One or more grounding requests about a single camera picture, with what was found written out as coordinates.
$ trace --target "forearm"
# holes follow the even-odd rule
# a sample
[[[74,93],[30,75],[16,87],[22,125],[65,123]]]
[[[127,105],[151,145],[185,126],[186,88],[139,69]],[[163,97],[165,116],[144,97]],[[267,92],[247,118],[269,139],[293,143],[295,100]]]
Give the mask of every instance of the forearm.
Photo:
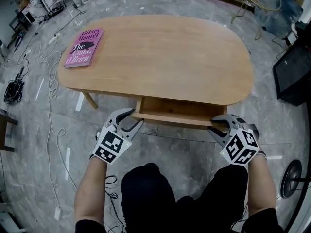
[[[93,157],[74,200],[76,222],[90,219],[103,224],[107,163]]]
[[[256,155],[248,165],[249,216],[276,207],[276,187],[264,156]]]

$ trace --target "table top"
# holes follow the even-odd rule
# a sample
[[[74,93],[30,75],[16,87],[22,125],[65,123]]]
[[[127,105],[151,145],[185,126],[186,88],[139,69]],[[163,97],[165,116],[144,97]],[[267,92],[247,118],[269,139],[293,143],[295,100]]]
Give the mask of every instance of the table top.
[[[63,86],[217,105],[237,103],[252,89],[248,50],[221,24],[191,17],[139,15],[101,19],[81,31],[100,27],[105,33],[90,66],[64,68],[70,47],[65,50],[58,66]]]

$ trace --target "marble floor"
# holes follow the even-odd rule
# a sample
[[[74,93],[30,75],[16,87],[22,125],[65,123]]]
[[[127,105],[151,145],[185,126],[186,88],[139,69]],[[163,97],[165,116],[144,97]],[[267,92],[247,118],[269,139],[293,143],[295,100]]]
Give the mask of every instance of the marble floor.
[[[29,60],[38,56],[37,42],[42,43],[42,48],[46,46],[53,34],[71,19],[69,12],[73,7],[70,2],[67,4],[67,9],[38,30],[39,34],[28,47],[32,49]],[[272,66],[282,48],[271,41],[274,36],[267,32],[262,33],[260,40],[253,40],[258,24],[252,13],[246,12],[244,17],[236,18],[234,24],[230,24],[238,7],[216,0],[93,0],[81,7],[81,10],[87,12],[76,17],[76,22],[71,22],[61,31],[61,37],[53,51],[63,52],[77,31],[90,21],[105,17],[180,15],[213,20],[234,31],[250,52],[255,82],[249,96],[242,102],[229,106],[228,112],[243,117],[248,123],[255,123],[259,128],[261,147],[269,157],[274,156],[268,160],[268,165],[275,181],[277,196],[285,168],[293,159],[302,162],[303,172],[306,173],[309,151],[306,106],[294,107],[276,99]],[[36,30],[33,27],[26,34],[7,67],[0,66],[0,82],[3,84],[1,98],[8,81],[14,79],[19,72],[21,66],[17,65],[17,61]],[[55,55],[50,63],[54,63],[57,58]],[[52,68],[52,72],[56,72],[56,67]],[[76,191],[66,175],[57,148],[57,137],[52,133],[48,142],[51,174],[62,208],[60,220],[54,219],[56,200],[49,180],[46,155],[49,131],[47,65],[31,62],[24,81],[22,101],[15,105],[6,105],[2,101],[0,105],[8,111],[9,116],[19,121],[17,126],[9,126],[7,129],[8,145],[15,147],[15,153],[1,151],[6,194],[17,219],[29,232],[74,232],[73,200]],[[96,131],[112,111],[133,107],[135,100],[92,94],[99,105],[95,111],[86,100],[81,108],[77,106],[79,92],[59,85],[56,95],[57,98],[51,101],[52,126],[56,132],[61,128],[66,129],[65,135],[58,137],[59,147],[64,160],[67,149],[70,148],[67,169],[78,186],[95,143]],[[219,152],[220,146],[207,131],[146,123],[135,137],[132,147],[115,164],[109,166],[108,174],[117,175],[120,185],[126,172],[147,162],[154,162],[169,180],[176,200],[184,195],[196,198],[215,172],[227,165]],[[115,203],[119,217],[122,218],[120,187],[116,186],[112,191],[120,195]],[[283,228],[292,216],[300,192],[296,191],[289,199],[277,199],[278,220]],[[104,221],[108,227],[116,226],[118,223],[109,212],[109,200],[106,200],[106,204]],[[234,229],[239,231],[242,224],[243,222],[236,224]],[[120,228],[114,228],[113,231],[118,233]]]

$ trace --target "pink book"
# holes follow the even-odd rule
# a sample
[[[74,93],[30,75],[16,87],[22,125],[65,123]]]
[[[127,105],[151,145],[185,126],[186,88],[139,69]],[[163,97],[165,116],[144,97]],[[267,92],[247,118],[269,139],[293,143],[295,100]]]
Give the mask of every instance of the pink book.
[[[64,67],[89,66],[103,33],[104,30],[100,28],[81,32],[66,58]]]

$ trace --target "open drawer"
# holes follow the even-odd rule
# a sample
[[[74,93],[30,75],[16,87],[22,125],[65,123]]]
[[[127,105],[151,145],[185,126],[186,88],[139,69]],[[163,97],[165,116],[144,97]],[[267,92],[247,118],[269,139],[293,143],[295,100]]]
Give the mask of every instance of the open drawer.
[[[222,105],[142,97],[138,98],[132,117],[156,124],[207,129],[219,126],[211,123],[211,118],[226,113],[227,107]]]

